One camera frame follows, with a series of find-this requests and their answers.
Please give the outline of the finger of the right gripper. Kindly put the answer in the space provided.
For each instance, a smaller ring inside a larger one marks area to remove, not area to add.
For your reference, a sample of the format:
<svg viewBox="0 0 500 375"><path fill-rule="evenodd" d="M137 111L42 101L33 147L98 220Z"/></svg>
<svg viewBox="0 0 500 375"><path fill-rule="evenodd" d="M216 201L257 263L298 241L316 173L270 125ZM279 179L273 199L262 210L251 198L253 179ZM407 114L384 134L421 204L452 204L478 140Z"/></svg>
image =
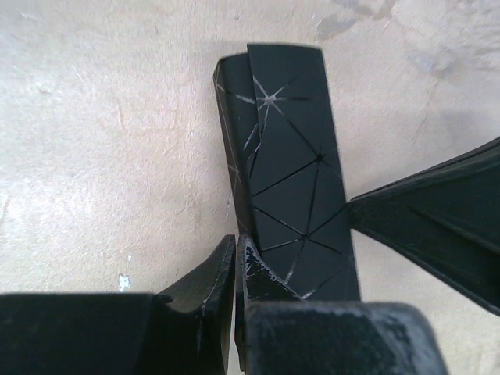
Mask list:
<svg viewBox="0 0 500 375"><path fill-rule="evenodd" d="M349 202L398 196L420 188L434 187L449 181L471 177L496 166L499 166L499 137L446 162L356 196Z"/></svg>
<svg viewBox="0 0 500 375"><path fill-rule="evenodd" d="M499 166L434 187L348 203L353 229L499 313Z"/></svg>

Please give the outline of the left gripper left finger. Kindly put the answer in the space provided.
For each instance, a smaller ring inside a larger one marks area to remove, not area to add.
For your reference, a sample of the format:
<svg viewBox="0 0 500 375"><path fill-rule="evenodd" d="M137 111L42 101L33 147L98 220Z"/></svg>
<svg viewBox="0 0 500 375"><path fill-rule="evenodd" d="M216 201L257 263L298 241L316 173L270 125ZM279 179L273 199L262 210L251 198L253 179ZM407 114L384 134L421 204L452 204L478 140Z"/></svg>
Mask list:
<svg viewBox="0 0 500 375"><path fill-rule="evenodd" d="M157 294L3 294L2 373L225 374L235 249Z"/></svg>

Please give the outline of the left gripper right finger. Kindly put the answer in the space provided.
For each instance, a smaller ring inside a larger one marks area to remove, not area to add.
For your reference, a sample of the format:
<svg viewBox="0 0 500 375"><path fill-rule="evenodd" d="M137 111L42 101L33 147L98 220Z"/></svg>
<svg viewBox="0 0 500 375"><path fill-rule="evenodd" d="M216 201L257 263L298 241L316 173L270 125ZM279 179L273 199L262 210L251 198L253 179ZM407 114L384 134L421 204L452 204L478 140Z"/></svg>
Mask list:
<svg viewBox="0 0 500 375"><path fill-rule="evenodd" d="M235 344L246 374L446 374L434 331L415 307L307 302L237 243Z"/></svg>

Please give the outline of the black glasses case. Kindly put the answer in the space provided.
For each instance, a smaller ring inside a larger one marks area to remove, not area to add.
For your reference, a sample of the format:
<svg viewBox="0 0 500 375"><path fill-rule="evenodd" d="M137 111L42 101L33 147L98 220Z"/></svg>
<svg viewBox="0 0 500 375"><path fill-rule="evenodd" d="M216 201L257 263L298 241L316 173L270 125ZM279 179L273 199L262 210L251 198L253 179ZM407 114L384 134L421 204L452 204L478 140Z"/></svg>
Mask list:
<svg viewBox="0 0 500 375"><path fill-rule="evenodd" d="M250 44L213 81L239 231L300 297L359 300L321 50Z"/></svg>

